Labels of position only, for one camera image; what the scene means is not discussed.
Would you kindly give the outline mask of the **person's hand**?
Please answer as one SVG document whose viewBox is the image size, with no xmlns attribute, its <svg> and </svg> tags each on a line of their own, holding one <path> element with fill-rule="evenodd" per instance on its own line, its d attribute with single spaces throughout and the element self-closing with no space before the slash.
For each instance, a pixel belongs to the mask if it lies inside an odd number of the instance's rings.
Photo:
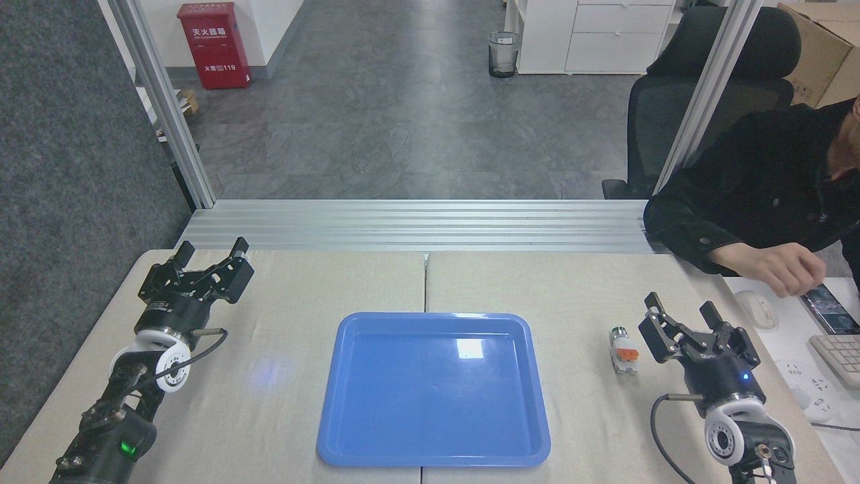
<svg viewBox="0 0 860 484">
<path fill-rule="evenodd" d="M 743 278 L 764 282 L 781 298 L 807 294 L 826 275 L 825 261 L 796 243 L 768 248 L 735 243 L 713 251 L 712 259 Z"/>
</svg>

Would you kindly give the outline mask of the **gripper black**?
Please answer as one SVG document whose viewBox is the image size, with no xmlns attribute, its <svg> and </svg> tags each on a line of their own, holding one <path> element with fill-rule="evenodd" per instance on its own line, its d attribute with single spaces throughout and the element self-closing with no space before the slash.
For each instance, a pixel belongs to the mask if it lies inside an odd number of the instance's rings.
<svg viewBox="0 0 860 484">
<path fill-rule="evenodd" d="M 212 301 L 237 303 L 254 276 L 255 270 L 246 258 L 248 250 L 247 240 L 239 237 L 223 261 L 203 272 L 186 272 L 183 281 L 183 269 L 196 249 L 187 240 L 182 242 L 174 256 L 148 271 L 138 292 L 147 304 L 135 333 L 158 331 L 196 346 L 200 338 L 191 332 L 206 327 Z"/>
<path fill-rule="evenodd" d="M 644 303 L 648 312 L 638 325 L 643 340 L 659 364 L 670 359 L 681 362 L 688 390 L 703 396 L 697 408 L 722 404 L 735 395 L 765 403 L 765 393 L 752 374 L 761 359 L 749 334 L 725 321 L 712 301 L 699 309 L 714 337 L 708 347 L 703 333 L 692 331 L 664 311 L 657 293 L 649 293 Z M 715 358 L 704 358 L 707 348 Z"/>
</svg>

